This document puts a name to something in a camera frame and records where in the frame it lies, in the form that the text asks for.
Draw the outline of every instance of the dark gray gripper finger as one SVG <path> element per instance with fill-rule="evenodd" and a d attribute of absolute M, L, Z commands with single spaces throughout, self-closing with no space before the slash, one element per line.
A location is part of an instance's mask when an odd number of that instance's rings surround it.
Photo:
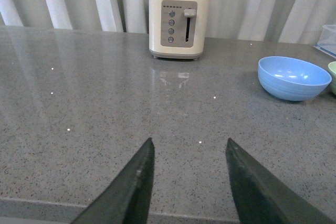
<path fill-rule="evenodd" d="M 335 224 L 231 138 L 227 142 L 226 160 L 241 224 Z"/>
<path fill-rule="evenodd" d="M 146 224 L 154 176 L 149 138 L 108 188 L 71 224 Z"/>

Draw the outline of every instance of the cream toaster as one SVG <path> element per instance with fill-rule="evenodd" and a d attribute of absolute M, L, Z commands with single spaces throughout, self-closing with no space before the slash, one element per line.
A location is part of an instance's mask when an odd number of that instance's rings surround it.
<path fill-rule="evenodd" d="M 154 58 L 197 59 L 203 52 L 210 0 L 149 0 Z"/>

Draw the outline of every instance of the kitchen countertop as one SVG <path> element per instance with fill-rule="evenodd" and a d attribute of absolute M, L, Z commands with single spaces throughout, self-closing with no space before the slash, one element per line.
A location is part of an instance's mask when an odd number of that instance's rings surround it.
<path fill-rule="evenodd" d="M 0 27 L 0 216 L 69 222 L 152 137 L 152 219 L 236 223 L 231 137 L 336 220 L 336 96 L 279 100 L 257 74 L 270 55 L 324 69 L 335 59 L 308 45 L 206 38 L 198 61 L 160 60 L 148 41 Z"/>

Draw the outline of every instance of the white curtain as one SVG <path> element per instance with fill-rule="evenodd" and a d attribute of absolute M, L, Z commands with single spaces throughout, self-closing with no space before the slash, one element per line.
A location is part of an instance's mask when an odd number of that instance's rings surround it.
<path fill-rule="evenodd" d="M 148 32 L 148 0 L 0 0 L 0 25 Z M 315 44 L 336 0 L 211 0 L 207 37 Z"/>

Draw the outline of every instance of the toaster lever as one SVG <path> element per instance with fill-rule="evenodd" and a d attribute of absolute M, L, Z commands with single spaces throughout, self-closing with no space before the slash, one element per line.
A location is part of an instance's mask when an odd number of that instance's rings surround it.
<path fill-rule="evenodd" d="M 185 9 L 183 11 L 184 17 L 186 18 L 192 18 L 196 17 L 196 10 L 195 9 Z"/>

